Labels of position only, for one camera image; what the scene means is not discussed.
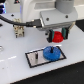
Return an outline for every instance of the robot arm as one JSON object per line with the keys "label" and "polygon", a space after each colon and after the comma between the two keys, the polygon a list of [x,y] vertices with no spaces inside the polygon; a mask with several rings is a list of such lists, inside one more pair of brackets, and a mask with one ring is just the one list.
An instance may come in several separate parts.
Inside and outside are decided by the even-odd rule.
{"label": "robot arm", "polygon": [[63,37],[60,38],[68,39],[69,28],[78,18],[74,0],[21,0],[21,11],[24,23],[10,21],[1,15],[0,19],[14,25],[49,31],[48,42],[55,42],[58,33],[52,30],[57,28],[62,28],[59,36]]}

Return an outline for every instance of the cable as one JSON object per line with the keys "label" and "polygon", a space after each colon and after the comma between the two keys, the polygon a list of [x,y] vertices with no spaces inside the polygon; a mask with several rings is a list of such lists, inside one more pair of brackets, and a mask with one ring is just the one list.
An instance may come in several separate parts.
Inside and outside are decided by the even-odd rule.
{"label": "cable", "polygon": [[8,20],[7,18],[4,18],[1,15],[0,15],[0,19],[7,22],[7,23],[10,23],[10,24],[13,24],[13,25],[18,25],[18,26],[36,27],[36,28],[42,27],[40,19],[36,19],[36,20],[33,20],[31,22],[26,22],[26,23],[14,22],[14,21]]}
{"label": "cable", "polygon": [[0,19],[7,22],[7,23],[13,24],[13,25],[26,26],[26,23],[14,22],[14,21],[8,20],[7,18],[4,18],[1,15],[0,15]]}

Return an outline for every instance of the white tabletop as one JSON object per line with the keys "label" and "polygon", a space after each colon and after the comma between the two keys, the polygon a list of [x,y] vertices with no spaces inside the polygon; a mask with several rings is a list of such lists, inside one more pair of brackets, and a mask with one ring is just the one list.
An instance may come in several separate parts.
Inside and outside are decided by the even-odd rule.
{"label": "white tabletop", "polygon": [[[3,16],[11,20],[20,17],[19,13],[14,13],[14,15],[14,17],[11,17],[11,14],[4,14]],[[25,28],[25,37],[15,38],[13,26],[1,20],[0,23],[3,23],[3,27],[0,27],[0,46],[4,48],[0,52],[0,84],[13,83],[84,61],[84,32],[77,26],[71,29],[68,40],[56,44],[48,43],[45,32],[35,28]],[[30,68],[25,53],[49,45],[61,45],[67,59]]]}

